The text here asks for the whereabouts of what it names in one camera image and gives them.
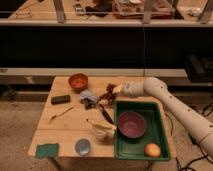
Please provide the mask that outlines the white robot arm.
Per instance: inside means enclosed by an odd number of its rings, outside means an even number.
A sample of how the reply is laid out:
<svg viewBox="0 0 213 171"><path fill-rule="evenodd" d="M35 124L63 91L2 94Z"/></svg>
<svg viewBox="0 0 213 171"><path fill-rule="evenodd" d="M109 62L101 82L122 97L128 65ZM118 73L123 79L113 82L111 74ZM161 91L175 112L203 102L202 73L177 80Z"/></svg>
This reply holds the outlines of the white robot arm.
<svg viewBox="0 0 213 171"><path fill-rule="evenodd" d="M146 77L139 82L120 84L113 92L127 97L149 95L157 98L213 159L213 123L172 95L165 82L156 77Z"/></svg>

